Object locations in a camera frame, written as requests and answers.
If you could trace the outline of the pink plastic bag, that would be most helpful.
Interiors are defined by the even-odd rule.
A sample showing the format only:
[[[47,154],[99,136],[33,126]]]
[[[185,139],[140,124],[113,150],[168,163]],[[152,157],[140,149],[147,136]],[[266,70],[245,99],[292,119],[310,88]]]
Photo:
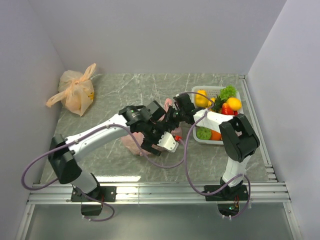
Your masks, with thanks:
[[[142,133],[144,139],[140,145],[143,150],[146,150],[156,156],[161,152],[153,146],[157,145],[165,133],[171,133],[179,127],[180,122],[174,114],[177,111],[173,107],[169,107],[168,111],[157,102],[152,101],[149,105],[129,105],[119,111],[129,126],[131,133]]]

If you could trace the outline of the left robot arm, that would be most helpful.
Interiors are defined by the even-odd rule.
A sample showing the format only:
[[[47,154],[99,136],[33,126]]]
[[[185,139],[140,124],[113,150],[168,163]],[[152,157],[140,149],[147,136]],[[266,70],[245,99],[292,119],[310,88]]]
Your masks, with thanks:
[[[158,146],[175,152],[178,143],[171,134],[170,126],[159,121],[165,113],[156,101],[148,106],[129,105],[87,131],[67,138],[62,135],[53,137],[51,148],[57,151],[49,154],[48,160],[59,183],[72,184],[89,201],[97,200],[101,195],[99,183],[93,174],[82,170],[78,163],[95,149],[131,133],[143,134],[140,147],[144,151],[159,156],[161,152],[155,148]]]

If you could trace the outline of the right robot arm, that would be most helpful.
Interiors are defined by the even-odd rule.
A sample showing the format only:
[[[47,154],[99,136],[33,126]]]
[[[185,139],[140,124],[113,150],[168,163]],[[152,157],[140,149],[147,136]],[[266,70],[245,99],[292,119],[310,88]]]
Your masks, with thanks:
[[[228,161],[225,172],[220,179],[220,187],[213,192],[199,191],[192,183],[186,167],[187,181],[192,189],[202,196],[214,196],[220,193],[224,199],[231,200],[242,187],[244,179],[247,180],[248,187],[251,186],[250,180],[246,176],[246,166],[260,146],[260,140],[244,114],[223,115],[207,108],[196,109],[191,102],[190,93],[180,93],[173,98],[180,111],[175,113],[173,118],[179,123],[191,124],[192,129],[198,126],[219,132],[222,136],[224,150],[228,155]]]

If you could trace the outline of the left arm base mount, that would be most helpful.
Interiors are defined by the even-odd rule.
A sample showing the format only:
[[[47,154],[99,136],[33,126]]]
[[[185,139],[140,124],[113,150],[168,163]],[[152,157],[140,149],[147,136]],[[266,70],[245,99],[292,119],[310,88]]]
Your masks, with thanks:
[[[80,203],[82,216],[93,222],[103,222],[110,220],[115,215],[115,209],[109,204],[116,201],[116,186],[98,186],[90,193],[84,193],[78,187],[73,187],[70,201]],[[97,219],[103,210],[109,208],[111,215],[104,219]]]

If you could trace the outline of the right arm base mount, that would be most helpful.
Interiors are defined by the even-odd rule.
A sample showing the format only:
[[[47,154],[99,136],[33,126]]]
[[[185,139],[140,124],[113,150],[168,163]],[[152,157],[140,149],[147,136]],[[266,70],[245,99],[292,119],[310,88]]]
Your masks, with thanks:
[[[223,218],[234,219],[239,217],[250,207],[251,186],[239,183],[235,187],[228,185],[216,192],[219,185],[205,185],[202,193],[206,194],[207,202],[218,202],[217,208]]]

